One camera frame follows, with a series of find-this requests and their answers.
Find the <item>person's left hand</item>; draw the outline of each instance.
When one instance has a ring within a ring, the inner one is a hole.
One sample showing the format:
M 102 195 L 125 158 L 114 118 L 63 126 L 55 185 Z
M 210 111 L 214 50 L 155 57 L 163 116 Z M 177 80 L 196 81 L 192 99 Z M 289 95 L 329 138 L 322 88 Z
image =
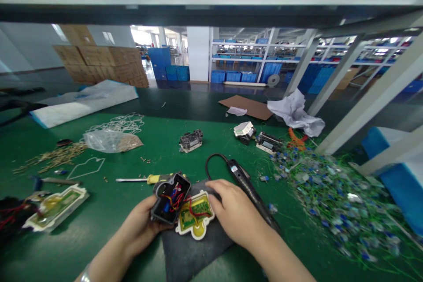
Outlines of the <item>person's left hand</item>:
M 157 197 L 151 195 L 135 206 L 116 233 L 129 257 L 141 253 L 160 231 L 172 228 L 150 220 L 150 209 L 156 200 Z

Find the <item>plastic bag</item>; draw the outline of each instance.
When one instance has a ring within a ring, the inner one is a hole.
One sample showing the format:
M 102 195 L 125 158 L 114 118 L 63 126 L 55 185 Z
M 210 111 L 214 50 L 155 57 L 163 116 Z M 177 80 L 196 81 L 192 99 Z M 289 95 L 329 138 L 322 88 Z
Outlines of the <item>plastic bag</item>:
M 89 148 L 104 153 L 126 152 L 144 145 L 136 135 L 108 129 L 85 133 L 84 141 Z

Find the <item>grey felt mat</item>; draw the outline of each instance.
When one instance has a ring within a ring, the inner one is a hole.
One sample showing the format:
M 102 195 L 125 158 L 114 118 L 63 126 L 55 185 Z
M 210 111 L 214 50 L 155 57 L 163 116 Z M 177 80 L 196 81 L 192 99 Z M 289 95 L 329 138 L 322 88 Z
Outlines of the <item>grey felt mat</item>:
M 196 195 L 201 190 L 215 194 L 205 183 L 206 180 L 194 184 L 190 195 Z M 167 282 L 191 280 L 234 243 L 226 235 L 217 217 L 207 226 L 206 235 L 200 241 L 194 240 L 191 233 L 181 236 L 174 229 L 162 232 L 162 240 Z

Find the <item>bracelet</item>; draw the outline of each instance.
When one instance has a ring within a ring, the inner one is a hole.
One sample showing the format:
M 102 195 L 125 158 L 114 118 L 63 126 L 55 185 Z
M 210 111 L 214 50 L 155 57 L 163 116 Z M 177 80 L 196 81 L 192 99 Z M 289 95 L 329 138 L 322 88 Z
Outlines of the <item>bracelet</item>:
M 87 266 L 85 267 L 84 273 L 82 274 L 81 277 L 81 282 L 91 282 L 91 280 L 89 279 L 89 274 L 88 274 L 88 270 L 89 270 L 89 264 L 87 264 Z

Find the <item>hand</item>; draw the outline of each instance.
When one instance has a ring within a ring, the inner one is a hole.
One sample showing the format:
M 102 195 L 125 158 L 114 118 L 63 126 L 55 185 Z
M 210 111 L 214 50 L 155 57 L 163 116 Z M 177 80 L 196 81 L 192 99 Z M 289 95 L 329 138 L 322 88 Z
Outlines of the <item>hand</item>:
M 150 220 L 150 209 L 156 200 L 156 196 L 152 195 L 135 206 L 116 233 L 131 258 L 140 254 L 160 231 L 172 228 Z
M 258 237 L 272 230 L 238 186 L 224 179 L 207 182 L 206 186 L 221 196 L 221 203 L 213 195 L 209 200 L 220 224 L 234 242 L 250 250 Z

